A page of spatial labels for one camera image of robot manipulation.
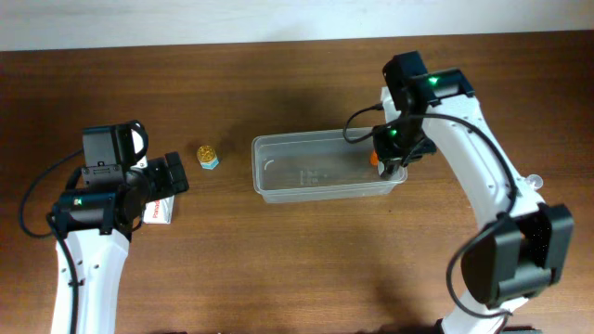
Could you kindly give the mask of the clear plastic container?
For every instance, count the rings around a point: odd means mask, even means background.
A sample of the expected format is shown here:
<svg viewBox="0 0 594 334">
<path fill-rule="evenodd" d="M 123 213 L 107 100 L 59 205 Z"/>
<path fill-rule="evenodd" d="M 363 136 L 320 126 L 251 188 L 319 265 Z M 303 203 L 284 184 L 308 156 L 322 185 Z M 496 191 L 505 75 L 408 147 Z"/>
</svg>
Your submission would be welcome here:
<svg viewBox="0 0 594 334">
<path fill-rule="evenodd" d="M 252 141 L 252 179 L 267 203 L 387 195 L 407 180 L 386 180 L 370 162 L 373 142 L 347 143 L 342 130 L 261 135 Z"/>
</svg>

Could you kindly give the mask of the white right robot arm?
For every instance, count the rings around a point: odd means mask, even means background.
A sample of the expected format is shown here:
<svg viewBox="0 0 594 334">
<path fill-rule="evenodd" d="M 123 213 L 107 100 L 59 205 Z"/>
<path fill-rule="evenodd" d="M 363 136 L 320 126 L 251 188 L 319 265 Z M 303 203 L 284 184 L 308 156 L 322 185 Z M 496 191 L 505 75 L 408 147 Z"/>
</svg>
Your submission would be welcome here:
<svg viewBox="0 0 594 334">
<path fill-rule="evenodd" d="M 517 172 L 461 70 L 430 72 L 413 51 L 394 56 L 382 74 L 386 122 L 372 130 L 380 176 L 440 151 L 478 226 L 447 265 L 455 308 L 433 330 L 502 333 L 515 310 L 561 280 L 574 218 Z"/>
</svg>

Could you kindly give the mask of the white Panadol medicine box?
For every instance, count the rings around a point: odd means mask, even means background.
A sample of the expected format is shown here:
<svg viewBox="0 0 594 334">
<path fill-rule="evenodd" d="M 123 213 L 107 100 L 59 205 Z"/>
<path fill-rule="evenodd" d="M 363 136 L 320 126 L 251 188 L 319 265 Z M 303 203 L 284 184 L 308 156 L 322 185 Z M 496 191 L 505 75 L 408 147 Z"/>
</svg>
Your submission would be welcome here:
<svg viewBox="0 0 594 334">
<path fill-rule="evenodd" d="M 141 222 L 149 225 L 169 225 L 172 222 L 174 196 L 158 199 L 145 205 Z"/>
</svg>

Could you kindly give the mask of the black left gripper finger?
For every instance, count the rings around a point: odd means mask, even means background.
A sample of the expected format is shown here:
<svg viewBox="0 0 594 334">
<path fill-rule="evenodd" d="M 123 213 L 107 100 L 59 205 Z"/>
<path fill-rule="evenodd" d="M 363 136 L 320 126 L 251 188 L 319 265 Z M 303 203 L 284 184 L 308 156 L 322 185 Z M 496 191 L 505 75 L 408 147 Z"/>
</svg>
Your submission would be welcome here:
<svg viewBox="0 0 594 334">
<path fill-rule="evenodd" d="M 171 172 L 172 192 L 174 195 L 184 193 L 189 190 L 187 176 L 183 170 Z"/>
<path fill-rule="evenodd" d="M 165 159 L 168 165 L 168 169 L 171 173 L 182 173 L 184 171 L 182 161 L 179 154 L 170 152 L 165 154 Z"/>
</svg>

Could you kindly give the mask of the white translucent squeeze bottle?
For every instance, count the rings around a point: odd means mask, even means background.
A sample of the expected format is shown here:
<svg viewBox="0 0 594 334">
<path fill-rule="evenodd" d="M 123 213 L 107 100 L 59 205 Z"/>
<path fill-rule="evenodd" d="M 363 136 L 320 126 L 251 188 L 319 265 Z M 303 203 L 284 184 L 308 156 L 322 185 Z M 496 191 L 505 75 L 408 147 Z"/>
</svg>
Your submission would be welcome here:
<svg viewBox="0 0 594 334">
<path fill-rule="evenodd" d="M 544 185 L 544 180 L 538 174 L 530 174 L 525 177 L 525 183 L 529 185 L 534 191 L 537 191 Z"/>
</svg>

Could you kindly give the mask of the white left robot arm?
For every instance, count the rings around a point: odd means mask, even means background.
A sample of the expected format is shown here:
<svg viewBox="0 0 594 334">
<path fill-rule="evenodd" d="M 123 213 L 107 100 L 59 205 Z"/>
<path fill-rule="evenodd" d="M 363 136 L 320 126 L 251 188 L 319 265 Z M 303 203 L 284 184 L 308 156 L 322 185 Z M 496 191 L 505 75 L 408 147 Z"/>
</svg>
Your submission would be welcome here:
<svg viewBox="0 0 594 334">
<path fill-rule="evenodd" d="M 46 217 L 58 256 L 52 332 L 114 332 L 132 235 L 170 223 L 175 195 L 188 191 L 179 154 L 150 160 L 148 148 L 138 121 L 84 129 L 84 165 Z"/>
</svg>

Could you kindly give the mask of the small jar with gold lid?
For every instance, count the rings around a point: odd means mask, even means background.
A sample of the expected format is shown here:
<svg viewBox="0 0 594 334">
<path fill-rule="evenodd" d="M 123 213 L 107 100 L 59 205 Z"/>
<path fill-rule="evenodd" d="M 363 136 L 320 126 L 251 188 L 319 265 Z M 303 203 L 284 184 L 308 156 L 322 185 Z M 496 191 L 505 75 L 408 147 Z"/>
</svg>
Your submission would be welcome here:
<svg viewBox="0 0 594 334">
<path fill-rule="evenodd" d="M 205 170 L 213 170 L 219 163 L 216 151 L 212 146 L 200 146 L 197 150 L 197 159 Z"/>
</svg>

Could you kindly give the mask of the orange pill bottle white cap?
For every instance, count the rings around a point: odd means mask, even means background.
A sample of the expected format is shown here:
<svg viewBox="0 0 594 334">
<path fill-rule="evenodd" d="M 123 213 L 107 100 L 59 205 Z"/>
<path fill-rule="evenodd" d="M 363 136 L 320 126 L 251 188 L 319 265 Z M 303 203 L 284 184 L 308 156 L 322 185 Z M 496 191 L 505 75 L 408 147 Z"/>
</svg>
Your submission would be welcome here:
<svg viewBox="0 0 594 334">
<path fill-rule="evenodd" d="M 380 161 L 379 161 L 379 158 L 378 158 L 378 155 L 377 155 L 376 151 L 373 151 L 371 153 L 370 158 L 369 158 L 369 162 L 373 166 L 378 166 L 379 165 L 379 162 Z"/>
</svg>

